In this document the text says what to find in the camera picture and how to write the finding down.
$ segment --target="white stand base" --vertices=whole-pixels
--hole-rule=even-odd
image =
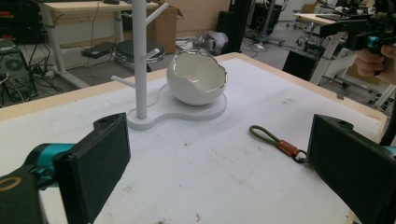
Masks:
[[[227,98],[224,94],[208,105],[186,105],[179,101],[166,85],[160,90],[158,102],[149,106],[148,117],[138,119],[136,110],[133,110],[127,116],[128,126],[134,130],[145,131],[167,119],[207,121],[218,118],[226,107]]]

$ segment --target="key ring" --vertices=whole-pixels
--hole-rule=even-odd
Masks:
[[[281,139],[277,138],[276,136],[274,136],[272,133],[270,133],[263,127],[261,127],[259,125],[251,125],[248,130],[250,131],[251,134],[253,134],[253,136],[255,136],[256,138],[258,138],[264,142],[274,145],[277,149],[281,150],[286,155],[290,156],[297,163],[300,163],[300,164],[306,163],[306,152],[305,151],[298,149],[297,147],[295,147],[294,145],[290,144],[289,142],[287,142],[285,140],[281,140]],[[256,133],[255,130],[260,130],[260,131],[264,132],[270,138],[272,138],[272,141],[269,140],[268,138],[265,138],[261,134]],[[304,154],[303,158],[298,157],[298,155],[300,153]]]

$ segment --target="person's hand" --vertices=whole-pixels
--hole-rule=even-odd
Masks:
[[[381,48],[382,55],[373,54],[368,49],[357,50],[355,64],[361,76],[372,77],[379,73],[379,78],[396,84],[396,48],[391,45]]]

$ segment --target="white ceramic bowl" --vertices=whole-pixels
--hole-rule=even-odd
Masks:
[[[169,89],[187,105],[207,105],[218,99],[227,84],[227,71],[200,51],[181,51],[166,73]]]

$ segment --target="white stand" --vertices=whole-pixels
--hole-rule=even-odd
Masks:
[[[157,10],[155,10],[148,18],[146,14],[146,1],[132,0],[132,18],[134,30],[134,80],[131,83],[119,77],[112,77],[113,80],[121,82],[127,86],[135,88],[136,94],[136,109],[133,117],[128,116],[128,125],[132,129],[147,130],[152,128],[155,124],[166,119],[186,119],[195,121],[204,121],[215,119],[225,111],[227,105],[225,96],[222,95],[217,101],[212,104],[204,106],[190,106],[184,105],[175,98],[172,92],[166,88],[160,91],[160,101],[155,105],[155,115],[148,117],[147,112],[147,59],[159,52],[155,49],[147,53],[147,25],[154,21],[169,5],[164,3]]]

